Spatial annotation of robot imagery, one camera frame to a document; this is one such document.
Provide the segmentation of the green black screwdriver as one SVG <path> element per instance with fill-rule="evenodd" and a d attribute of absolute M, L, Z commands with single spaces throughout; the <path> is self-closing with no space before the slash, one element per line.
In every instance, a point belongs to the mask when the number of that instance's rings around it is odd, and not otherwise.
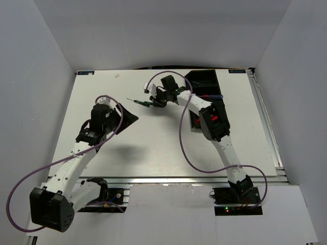
<path fill-rule="evenodd" d="M 148 101 L 132 100 L 132 99 L 129 99 L 129 98 L 127 98 L 127 100 L 132 101 L 132 102 L 134 102 L 134 103 L 136 103 L 138 105 L 145 106 L 145 107 L 153 106 L 153 103 L 148 102 Z"/>

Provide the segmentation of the blue red screwdriver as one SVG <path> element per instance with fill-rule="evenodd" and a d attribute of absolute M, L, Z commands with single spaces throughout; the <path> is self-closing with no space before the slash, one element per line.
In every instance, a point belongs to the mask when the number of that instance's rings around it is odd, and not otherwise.
<path fill-rule="evenodd" d="M 223 99 L 223 95 L 220 95 L 220 94 L 202 95 L 201 97 L 206 98 L 206 99 L 212 99 L 212 100 L 222 100 Z"/>

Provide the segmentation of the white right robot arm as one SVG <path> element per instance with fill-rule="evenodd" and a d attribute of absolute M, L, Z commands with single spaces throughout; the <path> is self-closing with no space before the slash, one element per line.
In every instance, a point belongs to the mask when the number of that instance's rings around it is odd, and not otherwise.
<path fill-rule="evenodd" d="M 222 100 L 209 102 L 193 93 L 189 80 L 182 77 L 187 86 L 179 86 L 172 75 L 161 79 L 162 88 L 152 84 L 144 85 L 144 93 L 150 94 L 150 100 L 157 106 L 164 108 L 167 102 L 183 106 L 199 117 L 201 131 L 217 150 L 227 172 L 228 183 L 231 188 L 231 199 L 241 204 L 249 198 L 249 191 L 253 189 L 250 176 L 243 169 L 235 152 L 230 137 L 230 124 L 227 118 L 225 105 Z"/>

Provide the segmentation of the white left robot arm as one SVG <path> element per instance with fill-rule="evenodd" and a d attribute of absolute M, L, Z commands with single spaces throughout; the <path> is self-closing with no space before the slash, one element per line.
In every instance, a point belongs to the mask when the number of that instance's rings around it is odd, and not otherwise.
<path fill-rule="evenodd" d="M 108 134 L 119 134 L 138 120 L 138 117 L 121 104 L 96 104 L 90 119 L 81 126 L 71 151 L 71 159 L 64 161 L 53 177 L 30 193 L 31 220 L 59 232 L 65 232 L 75 213 L 91 203 L 104 203 L 108 198 L 107 182 L 91 177 L 75 185 L 82 172 L 96 156 Z"/>

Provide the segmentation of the black middle storage bin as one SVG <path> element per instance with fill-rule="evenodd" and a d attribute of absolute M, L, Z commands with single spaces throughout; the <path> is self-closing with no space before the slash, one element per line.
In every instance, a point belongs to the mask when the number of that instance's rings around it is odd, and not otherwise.
<path fill-rule="evenodd" d="M 223 95 L 221 94 L 220 89 L 217 86 L 205 86 L 197 87 L 195 89 L 195 94 L 209 102 L 222 102 Z"/>

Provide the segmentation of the black storage bin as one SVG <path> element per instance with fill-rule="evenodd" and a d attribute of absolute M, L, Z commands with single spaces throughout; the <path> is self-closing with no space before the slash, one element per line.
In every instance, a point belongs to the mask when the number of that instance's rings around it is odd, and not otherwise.
<path fill-rule="evenodd" d="M 195 89 L 195 94 L 209 102 L 222 102 L 223 95 L 221 94 L 220 89 L 217 86 L 205 86 L 197 87 Z"/>
<path fill-rule="evenodd" d="M 222 102 L 212 102 L 213 108 L 210 110 L 211 121 L 213 116 L 217 116 L 218 119 L 212 121 L 214 123 L 225 123 L 227 128 L 230 129 L 230 123 L 227 117 L 225 104 Z M 201 129 L 200 118 L 194 112 L 190 111 L 190 120 L 192 129 Z"/>
<path fill-rule="evenodd" d="M 193 88 L 205 86 L 219 86 L 216 71 L 214 69 L 191 70 L 188 74 L 185 75 L 185 78 L 190 82 Z M 204 86 L 195 86 L 192 83 L 193 81 L 203 83 Z"/>

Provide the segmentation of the black far storage bin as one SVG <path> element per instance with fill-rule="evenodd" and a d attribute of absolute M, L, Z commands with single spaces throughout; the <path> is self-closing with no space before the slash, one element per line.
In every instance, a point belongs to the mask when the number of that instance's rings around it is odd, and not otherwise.
<path fill-rule="evenodd" d="M 214 69 L 191 70 L 188 74 L 185 75 L 185 78 L 190 82 L 193 88 L 205 86 L 219 86 L 216 71 Z M 203 83 L 204 86 L 195 86 L 192 83 L 193 81 Z"/>

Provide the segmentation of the black near storage bin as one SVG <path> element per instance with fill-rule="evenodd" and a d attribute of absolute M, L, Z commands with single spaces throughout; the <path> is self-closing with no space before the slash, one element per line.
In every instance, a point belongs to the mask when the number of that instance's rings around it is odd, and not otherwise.
<path fill-rule="evenodd" d="M 211 121 L 213 116 L 217 116 L 218 119 L 212 121 L 214 123 L 225 123 L 227 128 L 230 129 L 230 123 L 227 117 L 225 104 L 222 102 L 212 102 L 213 108 L 210 110 Z M 200 118 L 194 112 L 190 111 L 190 120 L 192 129 L 201 129 Z"/>

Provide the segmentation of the blue label sticker left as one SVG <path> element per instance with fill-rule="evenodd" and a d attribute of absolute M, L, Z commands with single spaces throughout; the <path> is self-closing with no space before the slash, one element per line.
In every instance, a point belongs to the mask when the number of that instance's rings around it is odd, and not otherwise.
<path fill-rule="evenodd" d="M 78 71 L 77 75 L 78 76 L 91 76 L 94 75 L 95 72 L 94 71 Z"/>

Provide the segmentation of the blue label sticker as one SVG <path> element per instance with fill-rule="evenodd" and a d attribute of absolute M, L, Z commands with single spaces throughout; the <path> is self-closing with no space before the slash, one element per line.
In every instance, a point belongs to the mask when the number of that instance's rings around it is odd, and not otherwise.
<path fill-rule="evenodd" d="M 228 72 L 230 74 L 246 74 L 246 70 L 244 69 L 229 69 Z"/>
<path fill-rule="evenodd" d="M 91 76 L 94 75 L 95 72 L 94 71 L 78 71 L 77 75 L 78 76 Z"/>

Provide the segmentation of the blue label sticker right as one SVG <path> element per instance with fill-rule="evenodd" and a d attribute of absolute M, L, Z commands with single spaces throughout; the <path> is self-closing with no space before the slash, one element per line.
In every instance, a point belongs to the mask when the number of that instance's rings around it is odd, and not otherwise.
<path fill-rule="evenodd" d="M 228 72 L 230 74 L 246 74 L 246 70 L 244 69 L 229 69 Z"/>

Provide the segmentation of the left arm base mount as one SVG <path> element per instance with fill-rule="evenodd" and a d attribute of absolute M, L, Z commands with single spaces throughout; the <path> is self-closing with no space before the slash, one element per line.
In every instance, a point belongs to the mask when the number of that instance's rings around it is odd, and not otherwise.
<path fill-rule="evenodd" d="M 128 189 L 112 187 L 102 178 L 89 178 L 81 182 L 84 184 L 96 183 L 100 188 L 100 196 L 92 200 L 92 205 L 85 206 L 79 210 L 84 213 L 123 213 L 127 208 Z"/>

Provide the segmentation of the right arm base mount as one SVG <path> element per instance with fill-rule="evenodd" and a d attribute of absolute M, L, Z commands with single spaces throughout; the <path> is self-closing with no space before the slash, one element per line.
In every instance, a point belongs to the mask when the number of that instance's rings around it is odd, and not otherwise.
<path fill-rule="evenodd" d="M 213 188 L 209 196 L 214 200 L 215 216 L 263 215 L 261 205 L 253 208 L 261 200 L 257 187 L 240 200 L 232 194 L 230 187 Z"/>

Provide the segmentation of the aluminium frame rail front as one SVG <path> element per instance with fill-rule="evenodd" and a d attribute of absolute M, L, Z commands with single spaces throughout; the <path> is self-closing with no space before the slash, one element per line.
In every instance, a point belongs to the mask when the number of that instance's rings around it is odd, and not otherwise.
<path fill-rule="evenodd" d="M 196 178 L 104 178 L 109 184 L 227 184 L 227 177 L 196 177 Z M 271 185 L 288 185 L 286 175 L 266 177 Z M 264 177 L 251 177 L 254 185 L 264 185 Z"/>

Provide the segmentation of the aluminium frame rail right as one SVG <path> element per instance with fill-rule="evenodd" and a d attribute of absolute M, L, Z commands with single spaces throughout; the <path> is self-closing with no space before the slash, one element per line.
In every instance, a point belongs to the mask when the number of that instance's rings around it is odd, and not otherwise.
<path fill-rule="evenodd" d="M 279 147 L 277 145 L 277 141 L 275 138 L 275 134 L 271 125 L 271 121 L 268 115 L 268 111 L 266 109 L 258 82 L 255 77 L 254 68 L 249 68 L 246 70 L 247 76 L 249 79 L 249 83 L 252 89 L 253 97 L 258 108 L 258 112 L 261 118 L 261 122 L 263 124 L 263 129 L 266 135 L 267 143 L 269 146 L 269 150 L 272 156 L 273 164 L 276 171 L 275 177 L 269 177 L 268 182 L 270 185 L 289 185 L 290 182 L 288 180 L 287 174 L 285 172 L 284 165 L 282 163 L 282 159 L 279 153 Z"/>

